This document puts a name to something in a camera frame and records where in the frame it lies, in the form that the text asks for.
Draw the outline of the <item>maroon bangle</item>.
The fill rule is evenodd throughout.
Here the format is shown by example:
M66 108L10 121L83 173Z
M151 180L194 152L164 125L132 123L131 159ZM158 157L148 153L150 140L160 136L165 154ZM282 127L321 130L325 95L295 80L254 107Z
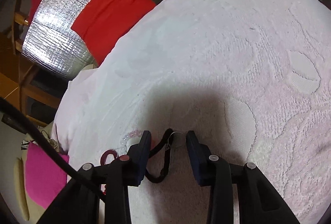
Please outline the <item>maroon bangle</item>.
M118 157L118 153L115 150L105 151L100 158L100 165L108 165Z

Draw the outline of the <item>magenta pillow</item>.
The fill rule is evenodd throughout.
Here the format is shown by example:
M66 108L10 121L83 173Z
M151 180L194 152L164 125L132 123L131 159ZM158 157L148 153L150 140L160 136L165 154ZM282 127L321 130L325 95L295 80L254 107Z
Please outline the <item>magenta pillow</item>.
M67 174L35 143L30 143L25 162L25 188L33 202L44 209L67 183Z

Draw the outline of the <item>wooden cabinet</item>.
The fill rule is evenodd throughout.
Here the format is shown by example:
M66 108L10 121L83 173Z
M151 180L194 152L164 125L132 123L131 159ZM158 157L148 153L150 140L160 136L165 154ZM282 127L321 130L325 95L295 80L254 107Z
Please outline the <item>wooden cabinet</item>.
M14 52L11 40L1 34L1 98L35 125L46 127L66 89L66 81Z

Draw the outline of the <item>beige sofa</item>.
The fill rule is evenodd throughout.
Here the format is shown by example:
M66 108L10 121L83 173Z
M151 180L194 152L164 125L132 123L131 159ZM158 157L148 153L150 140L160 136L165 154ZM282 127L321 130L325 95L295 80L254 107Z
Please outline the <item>beige sofa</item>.
M32 201L25 188L30 143L37 144L28 134L1 122L1 197L18 223L37 223L46 210Z

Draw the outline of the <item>red pillow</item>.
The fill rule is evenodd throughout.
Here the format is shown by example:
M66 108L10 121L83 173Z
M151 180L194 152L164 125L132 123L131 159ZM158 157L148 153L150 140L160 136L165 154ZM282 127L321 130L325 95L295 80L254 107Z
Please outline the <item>red pillow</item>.
M100 65L116 42L155 6L152 0L90 0L71 29Z

